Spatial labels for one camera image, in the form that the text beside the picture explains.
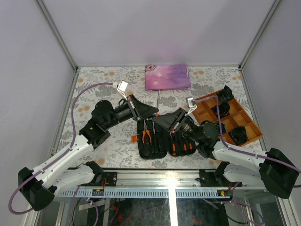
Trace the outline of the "orange handled long-nose pliers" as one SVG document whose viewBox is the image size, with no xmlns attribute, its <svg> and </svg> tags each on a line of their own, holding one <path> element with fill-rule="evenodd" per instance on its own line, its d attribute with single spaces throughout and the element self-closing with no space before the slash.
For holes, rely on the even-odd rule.
<svg viewBox="0 0 301 226">
<path fill-rule="evenodd" d="M 147 129 L 146 121 L 143 121 L 142 141 L 143 141 L 144 145 L 150 145 L 151 144 L 151 134 L 150 134 L 150 131 Z"/>
</svg>

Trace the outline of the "black plastic tool case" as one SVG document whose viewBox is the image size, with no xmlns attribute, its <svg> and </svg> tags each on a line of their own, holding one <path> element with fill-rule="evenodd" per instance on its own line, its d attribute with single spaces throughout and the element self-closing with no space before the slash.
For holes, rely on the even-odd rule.
<svg viewBox="0 0 301 226">
<path fill-rule="evenodd" d="M 147 129 L 150 131 L 151 144 L 144 145 L 143 136 L 143 121 L 146 121 Z M 176 156 L 172 155 L 171 138 L 176 144 Z M 152 118 L 147 118 L 137 122 L 136 134 L 132 136 L 132 142 L 137 143 L 138 151 L 141 158 L 145 160 L 154 160 L 165 157 L 170 154 L 172 157 L 182 157 L 192 155 L 196 151 L 196 143 L 182 133 L 170 133 L 158 124 Z M 190 150 L 189 143 L 192 143 L 193 150 Z M 187 151 L 184 150 L 184 144 L 187 146 Z"/>
</svg>

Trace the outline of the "large black orange screwdriver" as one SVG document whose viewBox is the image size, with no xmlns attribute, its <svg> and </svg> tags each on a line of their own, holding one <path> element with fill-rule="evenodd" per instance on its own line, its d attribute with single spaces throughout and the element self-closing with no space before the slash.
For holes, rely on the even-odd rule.
<svg viewBox="0 0 301 226">
<path fill-rule="evenodd" d="M 171 138 L 171 144 L 172 144 L 172 150 L 173 150 L 172 155 L 176 156 L 177 155 L 177 153 L 176 153 L 176 144 L 175 144 L 175 141 L 174 141 L 173 138 Z"/>
</svg>

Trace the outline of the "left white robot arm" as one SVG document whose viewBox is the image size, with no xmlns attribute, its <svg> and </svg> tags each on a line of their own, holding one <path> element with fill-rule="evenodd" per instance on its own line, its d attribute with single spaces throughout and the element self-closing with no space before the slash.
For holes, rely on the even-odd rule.
<svg viewBox="0 0 301 226">
<path fill-rule="evenodd" d="M 39 211 L 70 188 L 101 184 L 103 170 L 96 162 L 88 161 L 75 168 L 71 165 L 104 143 L 110 136 L 110 128 L 129 119 L 150 118 L 157 112 L 158 108 L 140 102 L 134 95 L 123 99 L 123 104 L 116 108 L 110 101 L 99 101 L 91 119 L 68 146 L 34 169 L 25 167 L 19 171 L 19 191 L 33 210 Z"/>
</svg>

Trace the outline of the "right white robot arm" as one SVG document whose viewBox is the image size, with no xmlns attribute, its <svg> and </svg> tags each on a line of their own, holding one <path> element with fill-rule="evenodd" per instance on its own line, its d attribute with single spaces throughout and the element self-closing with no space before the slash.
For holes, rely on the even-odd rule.
<svg viewBox="0 0 301 226">
<path fill-rule="evenodd" d="M 227 162 L 228 166 L 214 174 L 215 182 L 220 186 L 228 182 L 264 186 L 271 194 L 283 199 L 289 198 L 296 187 L 300 169 L 276 148 L 265 152 L 231 145 L 218 138 L 220 133 L 213 122 L 197 126 L 182 108 L 153 120 L 168 132 L 179 132 L 195 141 L 196 149 L 204 158 Z"/>
</svg>

